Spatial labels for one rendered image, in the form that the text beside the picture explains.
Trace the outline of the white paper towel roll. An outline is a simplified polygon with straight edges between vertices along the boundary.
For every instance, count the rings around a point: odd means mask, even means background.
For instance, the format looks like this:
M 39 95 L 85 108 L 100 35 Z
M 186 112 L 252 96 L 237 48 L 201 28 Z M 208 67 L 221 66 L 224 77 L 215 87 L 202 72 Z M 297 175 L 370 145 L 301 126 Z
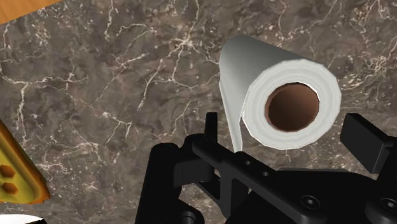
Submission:
M 240 123 L 259 143 L 292 150 L 316 142 L 334 124 L 342 94 L 323 65 L 249 36 L 234 36 L 219 57 L 219 89 L 234 151 L 242 150 Z M 276 88 L 302 83 L 319 99 L 319 112 L 302 130 L 283 132 L 265 119 L 265 102 Z

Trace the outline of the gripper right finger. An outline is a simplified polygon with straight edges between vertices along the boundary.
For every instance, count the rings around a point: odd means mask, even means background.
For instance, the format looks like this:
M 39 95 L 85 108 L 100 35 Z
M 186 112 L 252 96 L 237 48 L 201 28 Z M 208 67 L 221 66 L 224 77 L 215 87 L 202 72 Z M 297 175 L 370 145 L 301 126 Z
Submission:
M 346 114 L 340 142 L 371 174 L 365 215 L 371 224 L 397 224 L 397 137 L 389 136 L 358 113 Z

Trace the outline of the yellow orange wedge-shaped object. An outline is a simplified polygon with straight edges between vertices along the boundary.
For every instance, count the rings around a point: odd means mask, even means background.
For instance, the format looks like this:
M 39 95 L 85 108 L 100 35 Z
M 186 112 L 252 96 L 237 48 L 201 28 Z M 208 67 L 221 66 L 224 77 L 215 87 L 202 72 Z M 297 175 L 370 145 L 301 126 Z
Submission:
M 50 198 L 46 179 L 0 120 L 0 202 L 42 204 Z

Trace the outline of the white round object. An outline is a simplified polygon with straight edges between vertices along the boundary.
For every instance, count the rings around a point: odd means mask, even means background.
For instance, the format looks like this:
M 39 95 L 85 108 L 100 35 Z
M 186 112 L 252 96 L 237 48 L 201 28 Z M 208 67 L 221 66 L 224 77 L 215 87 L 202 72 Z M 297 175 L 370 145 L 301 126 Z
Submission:
M 44 218 L 28 214 L 0 214 L 0 224 L 47 224 Z

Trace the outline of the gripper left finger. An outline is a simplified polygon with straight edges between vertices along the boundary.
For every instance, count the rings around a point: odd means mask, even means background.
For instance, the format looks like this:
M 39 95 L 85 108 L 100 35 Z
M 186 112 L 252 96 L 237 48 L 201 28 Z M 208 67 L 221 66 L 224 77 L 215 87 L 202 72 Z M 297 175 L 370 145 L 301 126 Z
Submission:
M 261 162 L 218 144 L 218 115 L 205 118 L 205 131 L 190 135 L 181 148 L 152 147 L 134 224 L 205 224 L 202 213 L 183 202 L 184 185 L 196 184 L 221 209 L 225 224 L 271 224 L 274 208 L 249 183 Z

